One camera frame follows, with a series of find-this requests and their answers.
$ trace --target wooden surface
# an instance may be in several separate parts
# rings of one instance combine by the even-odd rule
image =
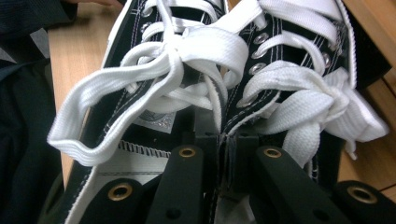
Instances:
[[[343,1],[392,67],[396,67],[396,1]]]
[[[396,98],[392,91],[396,86],[394,82],[388,82],[394,78],[396,73],[392,69],[364,93],[379,116],[388,124],[389,134],[372,142],[359,143],[356,161],[344,153],[340,180],[359,180],[380,190],[396,187]]]
[[[57,109],[79,80],[101,67],[107,37],[119,13],[114,7],[79,4],[78,16],[73,24],[49,30]],[[72,163],[71,158],[62,155],[64,183],[67,183]]]
[[[355,7],[354,14],[359,14],[356,8],[359,9],[360,7],[368,6],[367,4],[372,4],[370,1],[346,0],[346,2],[349,6]],[[384,0],[384,2],[381,1],[381,4],[391,4],[391,2],[391,0]],[[366,8],[362,13],[364,17],[370,17],[374,15],[373,11],[377,11],[377,9]],[[49,30],[49,50],[57,108],[59,108],[64,97],[76,82],[100,68],[106,50],[107,36],[118,14],[119,12],[112,7],[80,4],[78,7],[78,18],[73,25]],[[382,34],[379,40],[383,39],[384,43],[387,44],[385,47],[385,52],[387,52],[388,49],[395,48],[396,44],[392,40],[394,40],[393,37],[396,35],[392,37],[384,32],[379,32],[379,34]],[[392,59],[391,57],[396,56],[394,52],[396,50],[390,56],[386,55],[389,60]],[[366,91],[367,98],[372,101],[381,117],[389,124],[391,128],[390,135],[370,143],[358,144],[357,153],[359,159],[352,161],[348,156],[343,155],[340,169],[341,180],[356,179],[365,182],[383,190],[384,194],[393,200],[396,197],[395,82],[396,72],[392,70]],[[64,183],[67,182],[71,164],[72,160],[63,156]]]

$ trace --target shoelace bow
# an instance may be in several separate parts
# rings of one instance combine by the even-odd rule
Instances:
[[[213,8],[203,1],[148,0],[144,12],[157,7],[163,21],[154,23],[144,33],[146,42],[132,48],[120,67],[103,68],[83,78],[70,91],[49,132],[48,142],[82,165],[94,166],[107,161],[117,148],[122,134],[144,110],[155,113],[178,111],[189,105],[213,110],[220,129],[220,101],[227,99],[227,89],[238,84],[248,58],[248,47],[238,36],[194,21],[172,17],[172,7],[192,7],[213,17]],[[153,34],[163,32],[163,42],[147,42]],[[183,63],[204,74],[204,83],[181,88]],[[222,77],[217,65],[228,68]],[[78,139],[88,109],[114,91],[134,90],[135,83],[155,79],[155,84],[111,125],[104,140],[89,148]]]
[[[332,6],[330,1],[318,4],[312,1],[265,0],[257,3],[243,0],[241,6],[235,8],[238,11],[231,13],[243,20],[243,11],[255,12],[258,7],[322,35],[331,45],[336,45],[337,30],[323,15],[339,21],[342,17],[336,5]],[[249,21],[254,21],[259,28],[266,26],[262,12],[250,14],[241,27],[245,27]],[[353,89],[356,79],[354,64],[349,69],[351,74],[344,68],[338,68],[324,77],[325,61],[318,47],[311,40],[288,31],[267,39],[253,56],[260,57],[276,45],[305,49],[312,59],[314,70],[284,61],[270,63],[249,81],[237,106],[248,105],[264,90],[296,91],[281,105],[273,101],[272,105],[260,111],[263,114],[272,113],[269,110],[276,107],[269,119],[257,124],[256,130],[263,134],[288,131],[283,148],[300,166],[303,167],[316,154],[323,130],[345,139],[346,151],[353,159],[356,159],[356,140],[370,141],[387,133],[386,125]]]

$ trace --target brass grommet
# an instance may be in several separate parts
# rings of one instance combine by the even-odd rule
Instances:
[[[266,148],[264,150],[264,155],[267,156],[267,157],[271,157],[271,158],[275,158],[276,159],[276,158],[281,157],[282,153],[279,150],[274,149],[274,148]]]
[[[368,189],[358,186],[350,186],[346,189],[347,193],[361,203],[377,203],[378,199]]]
[[[132,194],[132,186],[128,183],[120,183],[114,186],[107,194],[107,197],[114,202],[122,201]]]
[[[195,156],[195,150],[190,147],[184,147],[179,152],[178,155],[184,158]]]

